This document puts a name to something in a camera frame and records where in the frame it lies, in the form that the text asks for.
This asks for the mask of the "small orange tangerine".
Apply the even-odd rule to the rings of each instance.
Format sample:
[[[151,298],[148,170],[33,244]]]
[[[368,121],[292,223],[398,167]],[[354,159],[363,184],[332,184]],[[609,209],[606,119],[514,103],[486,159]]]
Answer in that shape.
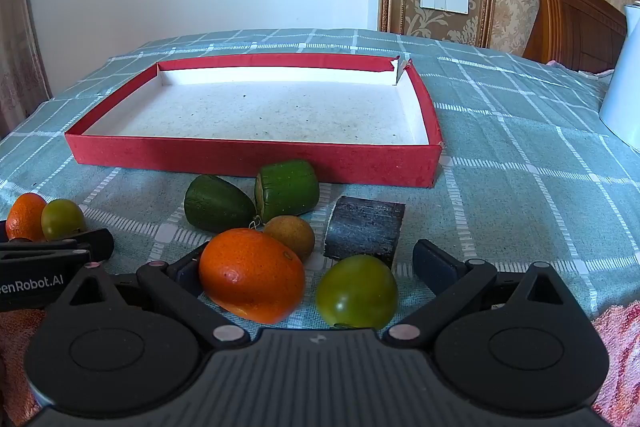
[[[42,242],[44,239],[41,215],[47,202],[38,194],[25,193],[12,205],[6,217],[8,239],[29,239]]]

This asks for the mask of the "large orange tangerine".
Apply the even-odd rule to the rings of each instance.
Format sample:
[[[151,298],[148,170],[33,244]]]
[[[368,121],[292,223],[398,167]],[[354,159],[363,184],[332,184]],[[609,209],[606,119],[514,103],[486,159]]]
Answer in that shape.
[[[232,229],[211,239],[198,262],[198,275],[213,303],[260,324],[286,319],[305,294],[299,257],[277,239],[251,229]]]

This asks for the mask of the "dark eggplant chunk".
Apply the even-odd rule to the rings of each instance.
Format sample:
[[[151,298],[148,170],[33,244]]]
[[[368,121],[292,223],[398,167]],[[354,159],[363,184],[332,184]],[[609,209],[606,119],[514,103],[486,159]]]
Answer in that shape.
[[[401,202],[341,196],[326,229],[323,254],[336,261],[368,255],[391,268],[404,216]]]

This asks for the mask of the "green cucumber cylinder piece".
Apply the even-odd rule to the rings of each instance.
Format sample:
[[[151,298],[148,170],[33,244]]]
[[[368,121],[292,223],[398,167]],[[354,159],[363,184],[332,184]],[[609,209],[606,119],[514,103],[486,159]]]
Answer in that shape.
[[[259,169],[254,194],[260,221],[267,223],[313,210],[319,202],[319,181],[308,161],[282,161]]]

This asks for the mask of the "green cucumber end piece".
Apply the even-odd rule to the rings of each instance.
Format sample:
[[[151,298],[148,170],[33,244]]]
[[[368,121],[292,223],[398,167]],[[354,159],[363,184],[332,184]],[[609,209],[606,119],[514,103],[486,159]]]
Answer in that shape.
[[[247,228],[256,217],[254,202],[219,176],[197,176],[184,195],[186,221],[194,228],[221,233]]]

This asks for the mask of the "teal plaid bed sheet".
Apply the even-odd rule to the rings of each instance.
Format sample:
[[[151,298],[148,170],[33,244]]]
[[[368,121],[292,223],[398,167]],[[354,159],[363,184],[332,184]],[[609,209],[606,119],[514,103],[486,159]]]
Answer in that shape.
[[[405,205],[394,261],[400,314],[430,298],[411,266],[414,243],[428,239],[501,271],[548,262],[598,329],[638,333],[639,156],[599,119],[603,81],[463,44],[356,29],[244,29],[149,42],[43,103],[2,141],[2,208],[28,192],[73,200],[89,225],[114,235],[114,273],[180,258],[207,241],[183,214],[190,176],[81,166],[64,132],[159,60],[268,52],[400,55],[430,92],[444,138],[436,184],[326,184],[309,215],[323,234],[342,195]]]

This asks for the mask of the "beige floral curtain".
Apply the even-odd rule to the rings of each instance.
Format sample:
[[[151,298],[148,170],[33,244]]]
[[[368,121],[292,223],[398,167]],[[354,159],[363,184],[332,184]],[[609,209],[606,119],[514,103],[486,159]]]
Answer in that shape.
[[[7,135],[49,100],[28,0],[1,3],[1,134]]]

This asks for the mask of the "white electric kettle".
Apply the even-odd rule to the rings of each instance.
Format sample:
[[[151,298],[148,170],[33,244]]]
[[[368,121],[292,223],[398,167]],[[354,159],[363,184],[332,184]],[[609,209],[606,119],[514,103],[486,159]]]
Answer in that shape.
[[[627,35],[620,51],[600,119],[618,139],[634,150],[640,147],[640,25],[639,2],[624,6]]]

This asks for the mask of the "red shallow cardboard box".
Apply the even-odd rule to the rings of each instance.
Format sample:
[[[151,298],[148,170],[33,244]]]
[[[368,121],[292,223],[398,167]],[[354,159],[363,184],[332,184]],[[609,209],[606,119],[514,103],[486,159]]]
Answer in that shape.
[[[81,164],[255,176],[303,159],[319,180],[430,187],[444,148],[397,57],[232,54],[157,62],[66,131]]]

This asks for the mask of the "wooden headboard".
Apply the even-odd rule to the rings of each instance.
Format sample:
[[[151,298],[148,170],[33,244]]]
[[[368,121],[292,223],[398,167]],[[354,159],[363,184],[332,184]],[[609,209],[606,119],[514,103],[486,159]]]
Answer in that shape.
[[[615,67],[626,32],[625,15],[605,0],[539,0],[523,56],[604,72]]]

